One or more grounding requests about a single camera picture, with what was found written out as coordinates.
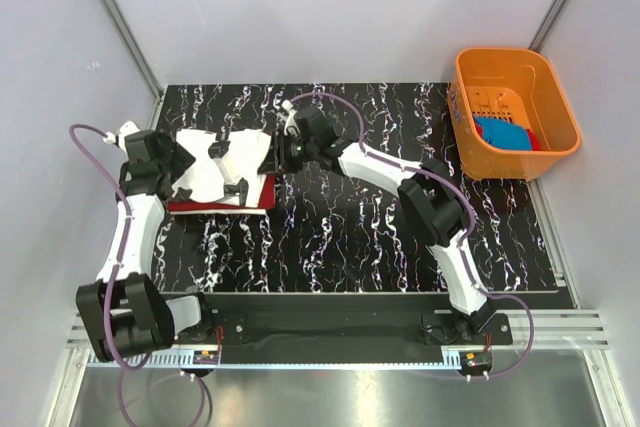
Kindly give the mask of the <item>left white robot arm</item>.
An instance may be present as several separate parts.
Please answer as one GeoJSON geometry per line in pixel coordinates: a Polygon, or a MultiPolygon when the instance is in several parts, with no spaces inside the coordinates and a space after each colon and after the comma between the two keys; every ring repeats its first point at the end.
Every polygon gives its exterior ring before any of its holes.
{"type": "Polygon", "coordinates": [[[150,278],[157,234],[173,183],[195,159],[170,135],[134,122],[104,134],[127,159],[114,188],[117,225],[96,280],[78,288],[76,306],[95,355],[131,370],[131,359],[169,349],[180,334],[196,343],[215,333],[216,319],[201,294],[165,299],[150,278]]]}

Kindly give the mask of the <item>white t shirt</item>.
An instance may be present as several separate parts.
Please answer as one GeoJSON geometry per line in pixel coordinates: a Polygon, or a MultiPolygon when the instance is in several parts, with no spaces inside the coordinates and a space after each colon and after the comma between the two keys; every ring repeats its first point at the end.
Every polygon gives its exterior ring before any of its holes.
{"type": "Polygon", "coordinates": [[[247,193],[248,185],[261,176],[271,136],[260,130],[230,133],[182,129],[176,140],[195,158],[195,163],[173,183],[173,200],[215,202],[247,193]]]}
{"type": "Polygon", "coordinates": [[[195,209],[195,210],[170,210],[171,215],[186,216],[186,215],[255,215],[266,216],[267,210],[265,209],[195,209]]]}

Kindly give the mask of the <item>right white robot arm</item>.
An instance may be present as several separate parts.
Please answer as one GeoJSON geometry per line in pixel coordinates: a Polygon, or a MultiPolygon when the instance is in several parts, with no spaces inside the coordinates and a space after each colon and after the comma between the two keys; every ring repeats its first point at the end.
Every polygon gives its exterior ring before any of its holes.
{"type": "Polygon", "coordinates": [[[449,303],[457,314],[454,331],[466,343],[476,343],[490,330],[495,313],[476,281],[468,241],[469,209],[453,190],[447,172],[436,162],[421,164],[377,151],[339,136],[316,107],[296,109],[283,103],[285,124],[271,135],[260,174],[300,171],[308,162],[342,177],[367,182],[394,195],[414,237],[427,246],[444,276],[449,303]]]}

